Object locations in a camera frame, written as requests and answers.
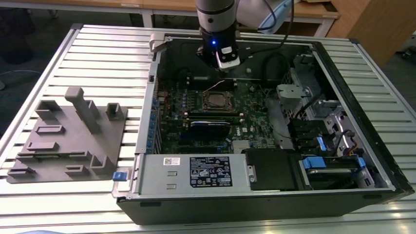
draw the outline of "wooden table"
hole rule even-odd
[[[135,13],[143,15],[144,27],[154,27],[154,15],[198,16],[195,0],[15,0],[0,1],[0,6]],[[319,24],[316,37],[326,37],[339,12],[327,11],[322,3],[300,2],[295,5],[295,22]]]
[[[143,0],[143,20],[152,27],[152,15],[196,16],[195,0]],[[315,37],[326,37],[339,12],[327,11],[322,3],[300,2],[295,5],[295,22],[319,24]]]

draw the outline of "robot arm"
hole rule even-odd
[[[203,46],[198,56],[222,71],[240,65],[236,23],[274,34],[288,15],[292,0],[195,0]]]
[[[236,32],[235,0],[196,0],[203,46],[198,56],[212,67],[228,70],[240,65]]]

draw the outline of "power supply label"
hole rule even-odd
[[[191,157],[190,175],[194,188],[232,186],[230,157]]]

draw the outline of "motherboard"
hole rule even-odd
[[[159,87],[163,154],[239,154],[240,147],[276,147],[266,107],[274,90],[236,80],[190,87],[179,82]]]

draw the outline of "floor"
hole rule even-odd
[[[55,51],[64,39],[72,23],[140,26],[142,16],[119,13],[92,13],[59,11],[59,18],[52,19],[47,10],[32,10],[32,21],[36,32],[27,36],[27,41],[35,51],[34,59],[20,65],[11,65],[0,59],[0,74],[12,70],[34,70],[43,72]],[[164,28],[196,29],[198,19],[194,17],[156,17],[156,26]],[[395,56],[384,67],[384,72],[392,83],[416,109],[416,65]],[[35,73],[10,73],[0,76],[0,81],[7,85],[0,91],[0,136],[12,121],[19,108],[39,79]]]

